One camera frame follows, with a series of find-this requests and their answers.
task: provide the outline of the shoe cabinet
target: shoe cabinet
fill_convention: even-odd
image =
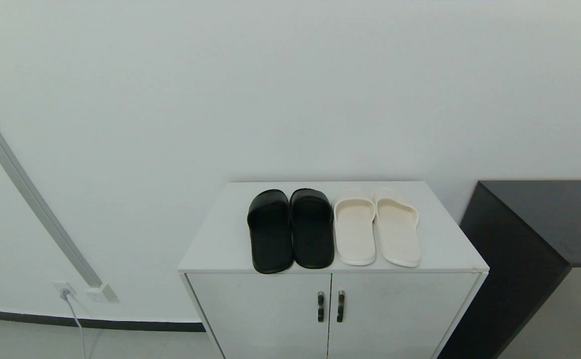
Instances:
[[[279,188],[313,188],[329,198],[346,188],[392,188],[420,213],[421,263],[377,259],[327,268],[294,263],[257,273],[251,260],[249,204]],[[422,181],[241,182],[226,184],[178,271],[225,359],[436,358],[488,274],[488,265]]]

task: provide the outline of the white cable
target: white cable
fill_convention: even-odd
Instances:
[[[83,358],[87,359],[87,351],[85,350],[85,335],[83,334],[83,326],[80,325],[80,321],[78,320],[78,317],[76,316],[76,312],[74,312],[74,307],[71,306],[71,303],[69,302],[69,298],[67,297],[69,295],[69,289],[63,288],[61,293],[60,293],[60,297],[67,302],[67,304],[69,304],[69,309],[71,309],[71,314],[73,314],[74,316],[74,320],[76,321],[76,324],[78,325],[78,329],[80,329],[80,343],[83,345]]]

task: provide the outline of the slipper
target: slipper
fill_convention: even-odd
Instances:
[[[286,194],[268,190],[258,194],[247,216],[253,267],[263,274],[292,265],[291,210]]]
[[[290,196],[295,262],[304,268],[328,267],[334,258],[332,207],[325,194],[310,188]]]
[[[419,213],[412,203],[390,188],[378,188],[372,194],[377,209],[375,225],[386,261],[404,267],[421,263],[417,238]]]
[[[375,203],[362,190],[350,188],[334,200],[334,233],[341,261],[365,266],[375,261],[372,221]]]

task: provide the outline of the cabinet door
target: cabinet door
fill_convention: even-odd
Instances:
[[[326,359],[330,274],[189,274],[226,359]],[[317,295],[324,293],[324,320]]]
[[[332,276],[330,359],[430,359],[477,273]],[[338,294],[343,291],[343,321]]]

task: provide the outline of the wall outlet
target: wall outlet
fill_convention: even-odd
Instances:
[[[56,291],[58,291],[59,294],[61,294],[63,288],[67,288],[72,296],[76,296],[76,291],[74,291],[74,288],[69,285],[67,280],[52,280],[51,284],[53,285],[53,288],[56,288]]]
[[[115,293],[113,293],[113,289],[106,284],[103,283],[100,288],[87,288],[85,289],[85,293],[89,296],[93,302],[96,303],[108,303],[108,302],[117,302],[118,297]]]

